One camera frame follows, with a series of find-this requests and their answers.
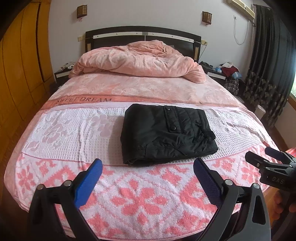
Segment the plaid shirt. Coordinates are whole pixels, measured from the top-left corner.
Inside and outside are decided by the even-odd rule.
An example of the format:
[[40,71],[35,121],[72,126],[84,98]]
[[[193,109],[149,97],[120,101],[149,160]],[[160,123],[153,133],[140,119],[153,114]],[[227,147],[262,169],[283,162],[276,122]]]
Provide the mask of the plaid shirt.
[[231,94],[237,95],[239,92],[239,80],[227,79],[224,88],[227,89]]

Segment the black jacket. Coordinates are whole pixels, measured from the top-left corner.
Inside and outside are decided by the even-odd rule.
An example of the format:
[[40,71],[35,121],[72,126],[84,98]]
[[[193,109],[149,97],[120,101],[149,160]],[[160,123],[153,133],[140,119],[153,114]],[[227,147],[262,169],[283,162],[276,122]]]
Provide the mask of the black jacket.
[[203,110],[132,104],[120,137],[123,162],[150,166],[214,154],[215,138]]

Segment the window sill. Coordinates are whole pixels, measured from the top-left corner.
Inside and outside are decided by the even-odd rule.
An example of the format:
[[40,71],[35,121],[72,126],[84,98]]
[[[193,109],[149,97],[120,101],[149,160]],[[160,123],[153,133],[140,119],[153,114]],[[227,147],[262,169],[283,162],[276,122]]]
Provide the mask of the window sill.
[[288,102],[296,110],[296,97],[293,94],[288,97]]

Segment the bed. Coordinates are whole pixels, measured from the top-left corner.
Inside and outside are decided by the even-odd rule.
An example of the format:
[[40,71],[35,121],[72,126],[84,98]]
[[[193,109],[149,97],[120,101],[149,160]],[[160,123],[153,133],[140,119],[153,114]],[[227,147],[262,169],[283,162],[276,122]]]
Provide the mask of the bed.
[[[200,36],[143,26],[86,32],[86,51],[155,39],[199,58]],[[121,127],[132,103],[203,109],[219,147],[203,159],[238,185],[259,183],[257,169],[244,160],[247,151],[275,161],[264,154],[265,147],[277,147],[261,122],[209,76],[196,84],[183,77],[89,72],[72,77],[50,97],[14,149],[4,182],[19,206],[29,210],[39,183],[61,185],[100,158],[103,174],[80,208],[100,239],[175,240],[202,231],[216,207],[193,173],[194,159],[141,168],[123,164]],[[73,236],[58,205],[57,212],[65,232]]]

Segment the air conditioner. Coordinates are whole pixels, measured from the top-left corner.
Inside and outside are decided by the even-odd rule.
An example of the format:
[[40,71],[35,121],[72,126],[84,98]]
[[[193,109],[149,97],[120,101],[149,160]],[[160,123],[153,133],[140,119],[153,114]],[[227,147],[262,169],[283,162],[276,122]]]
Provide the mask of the air conditioner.
[[241,0],[227,0],[227,3],[235,7],[239,12],[241,12],[249,20],[253,21],[255,18],[255,13]]

